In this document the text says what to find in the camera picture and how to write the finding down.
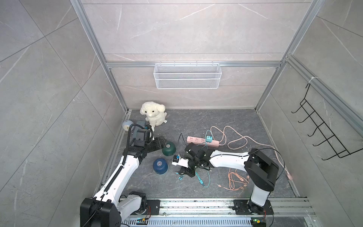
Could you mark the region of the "pink power strip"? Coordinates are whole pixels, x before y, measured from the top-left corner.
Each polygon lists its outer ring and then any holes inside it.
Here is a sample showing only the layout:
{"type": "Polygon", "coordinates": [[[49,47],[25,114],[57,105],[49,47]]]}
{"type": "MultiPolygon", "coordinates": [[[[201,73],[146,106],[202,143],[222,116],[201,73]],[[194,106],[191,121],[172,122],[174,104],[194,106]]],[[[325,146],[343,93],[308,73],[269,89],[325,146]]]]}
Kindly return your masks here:
{"type": "Polygon", "coordinates": [[[193,136],[188,136],[187,137],[187,143],[194,143],[194,144],[197,144],[197,145],[214,147],[214,148],[219,147],[219,142],[216,141],[216,140],[213,140],[212,143],[207,143],[204,138],[193,137],[193,136]]]}

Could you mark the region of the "teal charger plug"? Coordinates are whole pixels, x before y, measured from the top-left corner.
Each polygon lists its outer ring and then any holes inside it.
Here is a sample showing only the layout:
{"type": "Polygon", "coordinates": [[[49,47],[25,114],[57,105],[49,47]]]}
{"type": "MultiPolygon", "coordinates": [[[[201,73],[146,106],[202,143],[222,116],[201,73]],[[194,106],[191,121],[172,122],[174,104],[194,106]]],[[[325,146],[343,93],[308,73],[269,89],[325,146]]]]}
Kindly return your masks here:
{"type": "Polygon", "coordinates": [[[212,136],[206,136],[205,141],[207,143],[212,143],[213,142],[213,137],[212,136]]]}

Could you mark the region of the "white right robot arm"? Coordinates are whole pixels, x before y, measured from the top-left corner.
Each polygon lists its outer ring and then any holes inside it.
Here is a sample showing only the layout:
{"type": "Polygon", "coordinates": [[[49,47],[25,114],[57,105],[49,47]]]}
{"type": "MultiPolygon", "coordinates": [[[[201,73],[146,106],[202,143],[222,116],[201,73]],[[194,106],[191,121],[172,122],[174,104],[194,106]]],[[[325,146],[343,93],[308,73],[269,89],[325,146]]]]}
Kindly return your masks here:
{"type": "Polygon", "coordinates": [[[244,153],[223,152],[190,143],[185,148],[185,152],[189,156],[183,158],[175,155],[172,164],[181,167],[177,174],[188,175],[189,177],[196,176],[196,169],[198,168],[210,170],[216,167],[225,167],[246,172],[254,183],[248,206],[250,210],[255,210],[256,213],[266,205],[268,196],[274,191],[276,181],[279,178],[278,164],[262,151],[262,148],[253,148],[244,153]]]}

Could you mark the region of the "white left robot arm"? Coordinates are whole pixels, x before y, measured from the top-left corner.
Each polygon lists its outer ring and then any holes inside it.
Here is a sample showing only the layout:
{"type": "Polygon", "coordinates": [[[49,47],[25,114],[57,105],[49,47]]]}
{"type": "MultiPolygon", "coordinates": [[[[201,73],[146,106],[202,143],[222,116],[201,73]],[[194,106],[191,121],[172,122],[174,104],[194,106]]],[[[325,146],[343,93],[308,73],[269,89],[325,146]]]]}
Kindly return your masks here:
{"type": "Polygon", "coordinates": [[[132,174],[140,166],[148,153],[161,150],[166,146],[164,137],[154,137],[153,127],[149,124],[131,124],[123,156],[106,184],[92,198],[85,198],[80,205],[80,225],[82,227],[119,227],[131,214],[149,215],[145,193],[131,192],[122,198],[122,192],[132,174]]]}

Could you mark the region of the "green meat grinder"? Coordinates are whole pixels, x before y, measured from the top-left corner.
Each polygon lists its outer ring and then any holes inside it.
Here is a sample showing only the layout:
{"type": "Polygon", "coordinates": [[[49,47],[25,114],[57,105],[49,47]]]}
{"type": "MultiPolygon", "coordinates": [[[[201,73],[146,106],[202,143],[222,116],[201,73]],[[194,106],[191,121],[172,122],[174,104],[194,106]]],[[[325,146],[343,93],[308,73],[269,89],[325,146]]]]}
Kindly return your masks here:
{"type": "Polygon", "coordinates": [[[168,141],[166,144],[165,144],[165,147],[162,148],[162,153],[165,155],[165,156],[173,156],[175,153],[176,153],[176,146],[173,142],[171,141],[168,141]]]}

